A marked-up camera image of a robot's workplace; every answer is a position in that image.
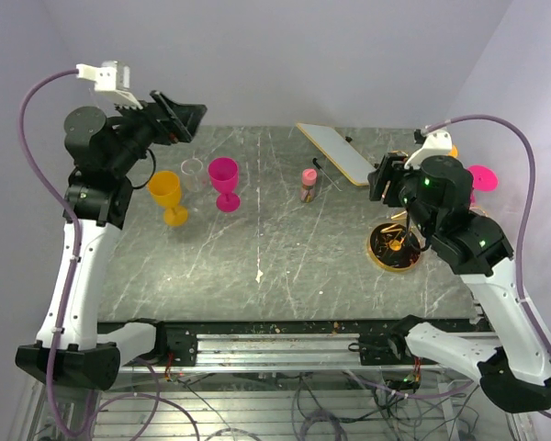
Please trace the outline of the clear wine glass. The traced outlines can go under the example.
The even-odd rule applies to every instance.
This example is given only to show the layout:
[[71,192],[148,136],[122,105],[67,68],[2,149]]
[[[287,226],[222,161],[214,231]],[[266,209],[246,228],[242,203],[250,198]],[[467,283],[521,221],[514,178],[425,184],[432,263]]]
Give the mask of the clear wine glass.
[[207,169],[200,159],[194,157],[184,160],[180,171],[186,204],[196,215],[200,215],[208,183]]

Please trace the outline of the orange wine glass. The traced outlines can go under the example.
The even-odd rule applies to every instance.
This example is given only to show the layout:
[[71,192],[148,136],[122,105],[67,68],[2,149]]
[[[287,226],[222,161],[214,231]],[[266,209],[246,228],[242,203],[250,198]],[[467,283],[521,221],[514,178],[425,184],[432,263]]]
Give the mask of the orange wine glass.
[[450,151],[450,153],[448,154],[449,156],[453,157],[453,158],[457,158],[458,157],[458,150],[456,148],[456,146],[453,144],[452,145],[452,149]]
[[188,212],[181,205],[182,190],[179,176],[172,171],[156,172],[147,188],[153,200],[164,209],[163,220],[171,227],[186,223]]

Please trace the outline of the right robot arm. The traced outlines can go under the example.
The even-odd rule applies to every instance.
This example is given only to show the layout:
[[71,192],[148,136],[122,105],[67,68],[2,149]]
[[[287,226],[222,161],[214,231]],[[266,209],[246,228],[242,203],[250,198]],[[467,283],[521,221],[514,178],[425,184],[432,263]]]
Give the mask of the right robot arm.
[[474,343],[408,315],[388,333],[388,356],[403,364],[432,360],[479,385],[507,413],[551,409],[551,336],[520,292],[513,250],[500,225],[471,210],[472,174],[454,157],[431,156],[416,169],[387,153],[369,174],[369,198],[403,208],[425,244],[470,289],[498,336]]

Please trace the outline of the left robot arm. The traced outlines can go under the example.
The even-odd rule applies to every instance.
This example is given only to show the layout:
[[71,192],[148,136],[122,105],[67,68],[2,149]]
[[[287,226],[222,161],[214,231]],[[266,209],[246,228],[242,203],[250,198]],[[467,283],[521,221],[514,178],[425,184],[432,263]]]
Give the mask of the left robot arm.
[[190,143],[208,109],[178,104],[160,91],[117,115],[79,107],[63,123],[73,158],[63,196],[64,245],[51,305],[34,343],[17,349],[16,365],[43,384],[108,390],[120,367],[140,357],[158,365],[168,356],[162,322],[134,319],[99,334],[97,311],[108,259],[123,229],[134,186],[130,169],[154,144]]

